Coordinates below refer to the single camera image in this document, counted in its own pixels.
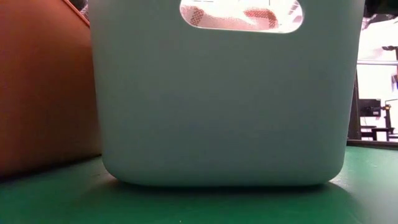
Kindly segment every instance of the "orange object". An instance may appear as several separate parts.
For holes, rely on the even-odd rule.
[[[3,0],[0,43],[0,176],[99,155],[87,20],[66,0]]]

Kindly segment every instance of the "green table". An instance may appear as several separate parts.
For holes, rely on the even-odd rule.
[[[321,187],[157,189],[123,184],[101,159],[0,185],[0,223],[398,223],[398,151],[348,147]]]

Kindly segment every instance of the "pink fabric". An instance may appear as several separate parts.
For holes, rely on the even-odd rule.
[[[182,17],[192,26],[212,29],[269,30],[278,28],[275,14],[268,9],[249,8],[224,17],[214,16],[198,6],[181,5]]]

